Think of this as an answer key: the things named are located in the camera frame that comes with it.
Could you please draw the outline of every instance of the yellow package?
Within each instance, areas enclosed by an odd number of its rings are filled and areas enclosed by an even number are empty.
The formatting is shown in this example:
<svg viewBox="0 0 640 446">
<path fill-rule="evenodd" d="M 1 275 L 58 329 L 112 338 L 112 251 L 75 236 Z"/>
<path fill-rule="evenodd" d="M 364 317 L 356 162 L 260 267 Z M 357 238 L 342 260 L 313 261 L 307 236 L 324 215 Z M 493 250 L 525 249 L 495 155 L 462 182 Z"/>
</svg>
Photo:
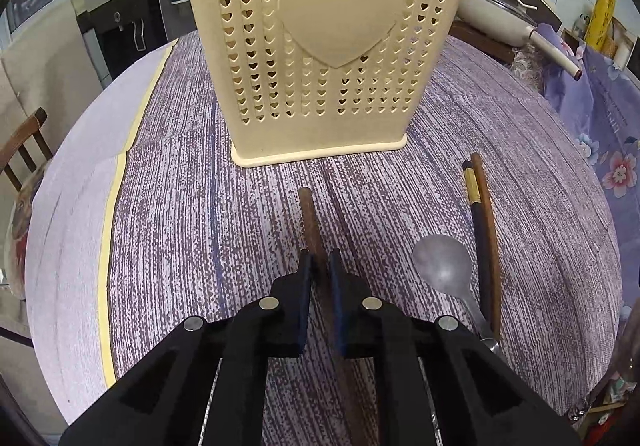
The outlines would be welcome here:
<svg viewBox="0 0 640 446">
<path fill-rule="evenodd" d="M 584 36 L 584 41 L 590 47 L 600 51 L 607 39 L 607 29 L 613 19 L 616 0 L 596 0 L 591 14 L 591 22 Z"/>
</svg>

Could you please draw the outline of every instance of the chair cushion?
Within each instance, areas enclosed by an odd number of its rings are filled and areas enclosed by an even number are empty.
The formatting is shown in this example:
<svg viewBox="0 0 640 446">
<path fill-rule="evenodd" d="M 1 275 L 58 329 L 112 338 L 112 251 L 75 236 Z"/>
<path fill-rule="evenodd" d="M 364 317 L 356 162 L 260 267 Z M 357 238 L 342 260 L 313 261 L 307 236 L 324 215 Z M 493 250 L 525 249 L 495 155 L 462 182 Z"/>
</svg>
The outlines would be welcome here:
<svg viewBox="0 0 640 446">
<path fill-rule="evenodd" d="M 48 164 L 49 162 L 46 162 L 39 166 L 24 181 L 12 207 L 9 227 L 4 239 L 4 269 L 11 292 L 20 300 L 24 300 L 24 259 L 33 199 L 42 183 Z"/>
</svg>

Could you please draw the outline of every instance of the metal screw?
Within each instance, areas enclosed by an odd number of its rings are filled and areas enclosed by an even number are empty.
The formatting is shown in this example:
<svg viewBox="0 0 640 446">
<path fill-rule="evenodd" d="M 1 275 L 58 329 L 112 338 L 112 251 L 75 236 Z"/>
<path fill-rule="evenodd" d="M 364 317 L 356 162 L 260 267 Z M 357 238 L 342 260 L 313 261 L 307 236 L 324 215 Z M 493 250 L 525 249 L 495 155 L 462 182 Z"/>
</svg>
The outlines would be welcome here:
<svg viewBox="0 0 640 446">
<path fill-rule="evenodd" d="M 362 306 L 368 311 L 377 311 L 378 309 L 382 308 L 382 300 L 370 296 L 369 298 L 365 298 L 364 300 L 362 300 Z"/>
<path fill-rule="evenodd" d="M 453 316 L 443 316 L 438 320 L 438 327 L 444 331 L 454 331 L 458 328 L 458 320 Z"/>
<path fill-rule="evenodd" d="M 272 311 L 277 308 L 278 305 L 280 305 L 280 302 L 273 296 L 267 296 L 265 298 L 262 298 L 258 305 L 260 305 L 260 308 L 264 311 Z"/>
<path fill-rule="evenodd" d="M 197 316 L 189 316 L 184 321 L 183 325 L 186 331 L 193 332 L 193 331 L 200 330 L 204 325 L 204 322 L 202 321 L 202 318 L 199 318 Z"/>
</svg>

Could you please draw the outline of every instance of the pink flower print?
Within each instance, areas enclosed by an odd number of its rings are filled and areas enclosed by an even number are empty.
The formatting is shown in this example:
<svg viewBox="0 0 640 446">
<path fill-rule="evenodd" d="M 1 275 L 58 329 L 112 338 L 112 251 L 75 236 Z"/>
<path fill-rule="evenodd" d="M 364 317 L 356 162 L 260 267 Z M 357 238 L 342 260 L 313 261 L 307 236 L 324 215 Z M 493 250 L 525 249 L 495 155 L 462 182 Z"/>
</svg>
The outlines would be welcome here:
<svg viewBox="0 0 640 446">
<path fill-rule="evenodd" d="M 632 188 L 638 181 L 636 174 L 636 157 L 631 153 L 622 156 L 622 153 L 616 151 L 609 161 L 610 172 L 604 175 L 602 185 L 607 189 L 613 189 L 616 198 L 624 197 L 626 189 Z"/>
</svg>

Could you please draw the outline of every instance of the frying pan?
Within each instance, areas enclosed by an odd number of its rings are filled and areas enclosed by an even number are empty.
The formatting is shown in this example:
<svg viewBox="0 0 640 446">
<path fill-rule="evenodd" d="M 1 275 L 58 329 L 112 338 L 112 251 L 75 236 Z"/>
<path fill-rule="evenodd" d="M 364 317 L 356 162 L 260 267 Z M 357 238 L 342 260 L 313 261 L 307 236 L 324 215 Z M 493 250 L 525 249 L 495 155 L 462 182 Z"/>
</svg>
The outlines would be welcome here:
<svg viewBox="0 0 640 446">
<path fill-rule="evenodd" d="M 458 16 L 490 38 L 511 47 L 532 43 L 575 80 L 580 79 L 580 68 L 564 52 L 538 34 L 537 23 L 523 12 L 523 9 L 535 7 L 524 3 L 519 5 L 520 10 L 506 0 L 460 0 Z"/>
</svg>

